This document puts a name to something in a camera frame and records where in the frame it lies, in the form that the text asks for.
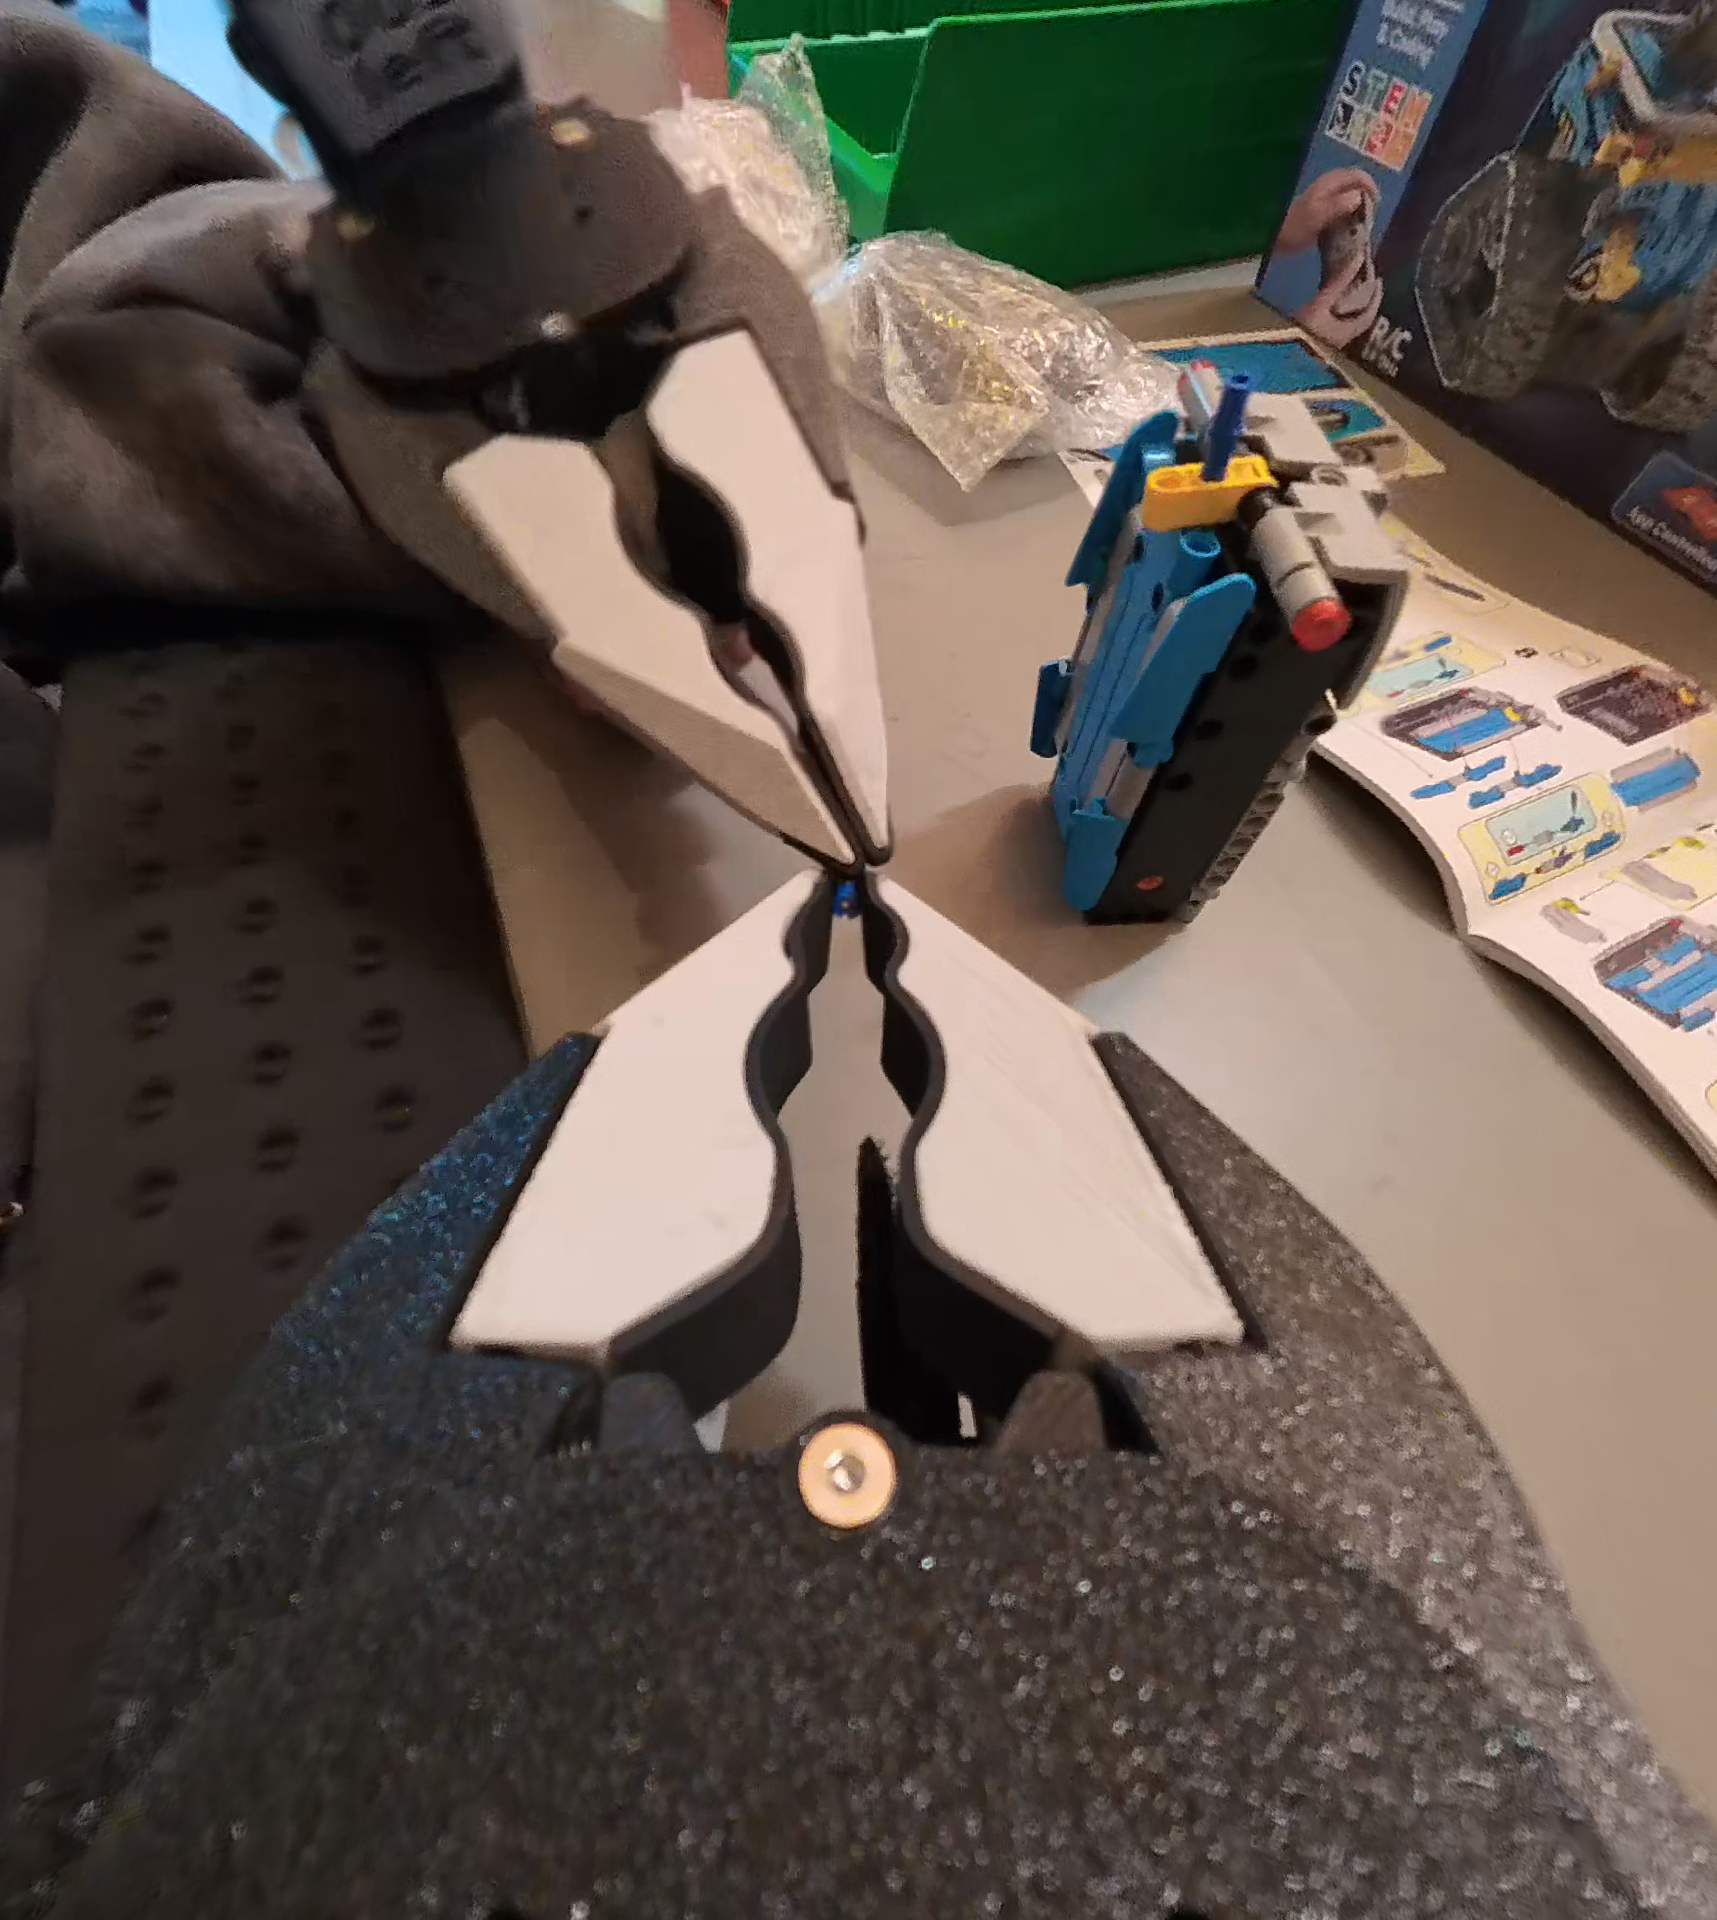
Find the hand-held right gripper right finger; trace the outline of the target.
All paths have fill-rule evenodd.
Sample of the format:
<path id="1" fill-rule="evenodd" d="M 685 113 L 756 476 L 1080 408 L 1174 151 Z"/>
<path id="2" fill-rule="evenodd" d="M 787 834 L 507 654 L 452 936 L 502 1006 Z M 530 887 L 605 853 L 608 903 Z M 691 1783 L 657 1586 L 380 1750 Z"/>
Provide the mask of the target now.
<path id="1" fill-rule="evenodd" d="M 857 1170 L 864 1411 L 913 1444 L 1155 1444 L 1134 1375 L 1247 1320 L 1111 1038 L 896 879 L 862 887 L 907 1127 Z"/>

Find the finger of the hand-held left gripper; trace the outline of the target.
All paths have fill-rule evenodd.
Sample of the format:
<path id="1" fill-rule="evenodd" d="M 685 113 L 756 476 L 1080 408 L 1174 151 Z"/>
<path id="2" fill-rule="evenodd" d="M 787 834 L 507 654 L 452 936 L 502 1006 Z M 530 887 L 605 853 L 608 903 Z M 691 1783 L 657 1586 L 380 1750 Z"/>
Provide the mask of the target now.
<path id="1" fill-rule="evenodd" d="M 792 735 L 715 659 L 705 616 L 636 565 L 588 444 L 494 436 L 440 483 L 572 688 L 745 817 L 823 861 L 857 861 Z"/>
<path id="2" fill-rule="evenodd" d="M 751 630 L 773 644 L 787 726 L 806 778 L 844 829 L 837 861 L 893 851 L 889 744 L 864 536 L 824 476 L 751 332 L 679 350 L 644 406 L 654 452 L 729 527 Z"/>

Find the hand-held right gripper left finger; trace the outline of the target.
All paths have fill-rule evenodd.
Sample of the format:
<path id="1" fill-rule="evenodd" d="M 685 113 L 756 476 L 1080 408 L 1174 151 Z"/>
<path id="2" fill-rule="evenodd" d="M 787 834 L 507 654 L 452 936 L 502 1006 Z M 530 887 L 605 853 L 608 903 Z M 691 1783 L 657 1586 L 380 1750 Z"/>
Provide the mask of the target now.
<path id="1" fill-rule="evenodd" d="M 700 1420 L 777 1358 L 802 1262 L 779 1116 L 812 1064 L 835 892 L 785 881 L 606 1017 L 452 1347 L 659 1375 Z"/>

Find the grey desk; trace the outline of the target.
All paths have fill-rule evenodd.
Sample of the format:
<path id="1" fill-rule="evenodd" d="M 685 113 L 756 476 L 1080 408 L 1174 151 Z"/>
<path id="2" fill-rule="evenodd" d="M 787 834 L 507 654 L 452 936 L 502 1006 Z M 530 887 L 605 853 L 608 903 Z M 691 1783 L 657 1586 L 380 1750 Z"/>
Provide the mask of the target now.
<path id="1" fill-rule="evenodd" d="M 1372 374 L 1444 463 L 1399 514 L 1513 595 L 1717 694 L 1717 599 Z M 1508 1453 L 1608 1667 L 1717 1821 L 1717 1180 L 1543 989 L 1454 931 L 1430 855 L 1325 766 L 1183 930 L 1084 926 L 1029 754 L 1036 666 L 1074 638 L 1087 519 L 1055 460 L 973 491 L 844 401 L 890 726 L 890 874 L 1155 1056 L 1369 1260 Z M 530 1050 L 588 1031 L 799 860 L 582 713 L 521 639 L 440 668 Z M 896 1148 L 853 941 L 787 1104 L 804 1292 L 729 1411 L 762 1447 L 860 1386 L 854 1159 Z"/>

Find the black perforated wrist rest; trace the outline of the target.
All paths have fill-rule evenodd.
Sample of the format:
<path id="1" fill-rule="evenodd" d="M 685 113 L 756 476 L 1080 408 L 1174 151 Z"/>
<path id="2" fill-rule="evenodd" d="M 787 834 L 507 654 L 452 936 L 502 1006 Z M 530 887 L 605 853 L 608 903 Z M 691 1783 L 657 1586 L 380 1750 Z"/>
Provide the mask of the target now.
<path id="1" fill-rule="evenodd" d="M 527 1059 L 436 668 L 206 638 L 61 686 L 0 1800 L 277 1316 Z"/>

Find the green plastic bin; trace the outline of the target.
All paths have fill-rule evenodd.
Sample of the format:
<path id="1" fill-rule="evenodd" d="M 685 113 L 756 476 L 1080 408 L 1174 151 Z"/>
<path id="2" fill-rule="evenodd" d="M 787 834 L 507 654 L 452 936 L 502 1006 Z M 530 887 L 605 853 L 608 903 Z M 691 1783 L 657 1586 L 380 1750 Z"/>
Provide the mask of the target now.
<path id="1" fill-rule="evenodd" d="M 1351 2 L 732 2 L 732 90 L 802 42 L 854 241 L 1067 289 L 1258 257 Z"/>

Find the blue black brick model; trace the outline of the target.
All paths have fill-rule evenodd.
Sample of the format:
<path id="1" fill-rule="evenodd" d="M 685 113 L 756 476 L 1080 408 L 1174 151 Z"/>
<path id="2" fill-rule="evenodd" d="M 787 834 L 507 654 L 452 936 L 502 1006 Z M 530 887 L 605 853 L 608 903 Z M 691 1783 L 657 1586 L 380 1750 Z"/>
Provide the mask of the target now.
<path id="1" fill-rule="evenodd" d="M 1378 668 L 1412 587 L 1387 487 L 1313 397 L 1229 347 L 1106 460 L 1067 572 L 1076 646 L 1036 679 L 1062 898 L 1091 923 L 1193 920 Z"/>

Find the blue sticker sheet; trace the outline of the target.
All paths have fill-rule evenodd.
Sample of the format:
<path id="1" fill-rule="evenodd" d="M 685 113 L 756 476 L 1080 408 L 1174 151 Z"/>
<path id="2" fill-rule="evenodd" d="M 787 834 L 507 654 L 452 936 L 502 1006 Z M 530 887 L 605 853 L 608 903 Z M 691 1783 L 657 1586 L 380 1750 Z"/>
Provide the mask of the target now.
<path id="1" fill-rule="evenodd" d="M 1222 374 L 1243 371 L 1258 391 L 1306 401 L 1338 458 L 1350 467 L 1372 467 L 1387 483 L 1447 471 L 1445 462 L 1368 396 L 1332 351 L 1296 328 L 1153 339 L 1143 351 L 1177 371 L 1193 363 Z"/>

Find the open instruction booklet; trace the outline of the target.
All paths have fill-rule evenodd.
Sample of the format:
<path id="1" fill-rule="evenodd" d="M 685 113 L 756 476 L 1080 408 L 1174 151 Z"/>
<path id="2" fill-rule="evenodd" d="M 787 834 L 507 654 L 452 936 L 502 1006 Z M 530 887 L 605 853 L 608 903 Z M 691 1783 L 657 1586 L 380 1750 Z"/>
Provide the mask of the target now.
<path id="1" fill-rule="evenodd" d="M 1437 865 L 1462 938 L 1585 1022 L 1717 1177 L 1717 695 L 1406 537 L 1317 754 Z"/>

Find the dark blue toy box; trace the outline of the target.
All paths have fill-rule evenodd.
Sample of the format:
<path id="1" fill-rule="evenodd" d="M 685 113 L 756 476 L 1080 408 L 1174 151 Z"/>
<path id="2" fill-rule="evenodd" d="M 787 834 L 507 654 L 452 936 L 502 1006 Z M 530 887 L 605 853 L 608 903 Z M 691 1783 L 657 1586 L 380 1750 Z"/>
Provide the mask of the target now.
<path id="1" fill-rule="evenodd" d="M 1717 599 L 1717 2 L 1358 3 L 1256 293 Z"/>

